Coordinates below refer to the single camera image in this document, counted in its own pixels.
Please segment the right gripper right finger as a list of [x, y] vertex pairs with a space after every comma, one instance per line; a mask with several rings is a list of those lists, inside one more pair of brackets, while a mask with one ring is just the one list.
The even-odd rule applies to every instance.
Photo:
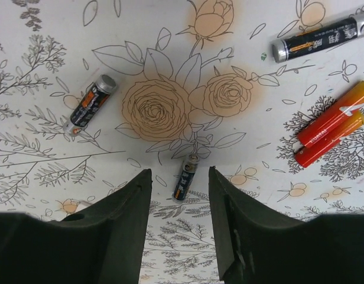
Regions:
[[225, 283], [364, 283], [364, 214], [281, 214], [209, 169], [219, 278]]

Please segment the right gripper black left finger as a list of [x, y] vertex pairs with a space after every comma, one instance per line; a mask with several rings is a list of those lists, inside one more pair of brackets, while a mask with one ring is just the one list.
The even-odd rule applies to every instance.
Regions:
[[0, 283], [137, 283], [152, 173], [61, 221], [0, 212]]

